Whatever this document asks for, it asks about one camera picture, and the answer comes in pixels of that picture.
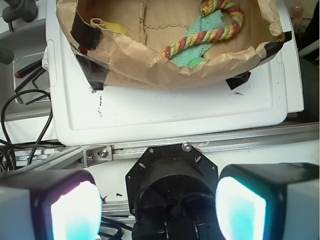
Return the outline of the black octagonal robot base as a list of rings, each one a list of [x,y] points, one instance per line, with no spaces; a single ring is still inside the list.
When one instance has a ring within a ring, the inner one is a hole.
[[[134,240],[221,240],[218,167],[195,147],[149,147],[125,176]]]

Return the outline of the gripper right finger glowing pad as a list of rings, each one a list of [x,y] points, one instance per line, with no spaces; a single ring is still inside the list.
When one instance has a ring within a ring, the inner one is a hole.
[[[229,164],[215,197],[227,240],[318,240],[320,167],[317,164]]]

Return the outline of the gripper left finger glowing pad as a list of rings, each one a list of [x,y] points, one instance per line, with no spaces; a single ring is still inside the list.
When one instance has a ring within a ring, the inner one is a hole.
[[[87,170],[0,174],[2,240],[94,240],[101,216],[100,192]]]

